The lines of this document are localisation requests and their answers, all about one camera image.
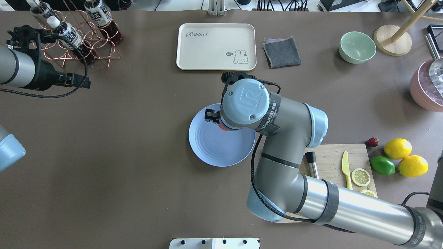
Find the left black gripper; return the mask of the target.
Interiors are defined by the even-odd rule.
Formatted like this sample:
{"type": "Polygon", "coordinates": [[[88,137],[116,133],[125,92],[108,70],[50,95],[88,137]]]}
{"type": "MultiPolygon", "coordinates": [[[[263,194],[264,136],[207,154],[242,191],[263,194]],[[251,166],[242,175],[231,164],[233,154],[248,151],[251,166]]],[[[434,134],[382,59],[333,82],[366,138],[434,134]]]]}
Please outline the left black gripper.
{"type": "Polygon", "coordinates": [[[7,31],[11,39],[6,41],[6,85],[23,89],[44,91],[53,85],[90,89],[91,82],[86,76],[57,72],[54,66],[42,56],[41,44],[53,44],[56,35],[29,25],[7,31]]]}

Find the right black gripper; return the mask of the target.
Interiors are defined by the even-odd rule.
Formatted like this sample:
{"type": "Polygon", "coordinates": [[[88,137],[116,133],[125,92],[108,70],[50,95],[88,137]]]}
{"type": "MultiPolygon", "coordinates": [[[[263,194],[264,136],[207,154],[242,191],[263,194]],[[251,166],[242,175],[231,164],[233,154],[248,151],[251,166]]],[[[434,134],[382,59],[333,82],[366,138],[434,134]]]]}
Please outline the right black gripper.
{"type": "MultiPolygon", "coordinates": [[[[247,74],[244,71],[239,71],[239,72],[228,71],[228,72],[224,72],[220,79],[221,79],[222,83],[224,84],[223,93],[221,95],[221,100],[220,100],[220,105],[222,105],[223,98],[224,98],[224,96],[227,92],[227,89],[228,89],[228,85],[233,85],[237,81],[242,80],[242,79],[256,80],[257,78],[256,78],[256,76],[247,74]]],[[[205,121],[212,122],[212,123],[220,123],[219,111],[215,112],[215,110],[213,110],[213,109],[206,108],[205,109],[205,121]]]]}

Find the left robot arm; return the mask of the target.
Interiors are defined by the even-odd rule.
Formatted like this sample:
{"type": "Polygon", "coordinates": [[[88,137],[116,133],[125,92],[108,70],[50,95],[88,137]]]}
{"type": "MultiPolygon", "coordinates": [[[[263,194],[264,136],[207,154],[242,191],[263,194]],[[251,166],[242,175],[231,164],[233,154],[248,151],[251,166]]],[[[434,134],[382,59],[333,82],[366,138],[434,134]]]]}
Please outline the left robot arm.
{"type": "MultiPolygon", "coordinates": [[[[76,88],[66,94],[54,96],[28,94],[8,89],[1,89],[1,92],[38,98],[61,98],[73,94],[80,87],[90,88],[87,64],[84,64],[84,76],[81,76],[75,73],[58,72],[51,63],[42,58],[41,44],[52,44],[58,39],[62,39],[74,46],[66,38],[47,30],[34,29],[29,25],[15,27],[13,31],[8,30],[8,33],[11,35],[11,39],[7,40],[6,47],[1,46],[1,86],[14,86],[36,91],[47,90],[53,85],[76,88]],[[30,48],[31,43],[35,43],[36,48],[30,48]]],[[[25,154],[26,150],[21,143],[1,125],[1,172],[23,158],[25,154]]]]}

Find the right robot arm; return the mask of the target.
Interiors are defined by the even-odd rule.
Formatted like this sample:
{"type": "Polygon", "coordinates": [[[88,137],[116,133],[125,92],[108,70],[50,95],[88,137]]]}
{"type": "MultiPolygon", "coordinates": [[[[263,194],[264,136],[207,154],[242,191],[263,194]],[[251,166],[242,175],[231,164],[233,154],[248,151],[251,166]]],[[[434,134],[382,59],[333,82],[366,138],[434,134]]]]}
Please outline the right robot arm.
{"type": "Polygon", "coordinates": [[[412,249],[442,248],[442,157],[426,207],[393,204],[299,172],[306,148],[315,148],[328,128],[320,109],[269,92],[270,82],[245,72],[225,72],[218,112],[205,120],[229,131],[250,128],[266,136],[251,170],[250,211],[271,222],[303,216],[301,222],[360,233],[412,249]]]}

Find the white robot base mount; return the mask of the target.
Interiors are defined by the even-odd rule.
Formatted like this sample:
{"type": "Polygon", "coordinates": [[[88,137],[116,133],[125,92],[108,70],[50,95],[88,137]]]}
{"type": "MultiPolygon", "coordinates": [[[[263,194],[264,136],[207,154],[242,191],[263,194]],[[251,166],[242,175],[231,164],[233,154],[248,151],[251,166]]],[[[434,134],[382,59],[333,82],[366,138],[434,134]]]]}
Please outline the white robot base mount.
{"type": "Polygon", "coordinates": [[[260,249],[259,238],[176,238],[170,249],[260,249]]]}

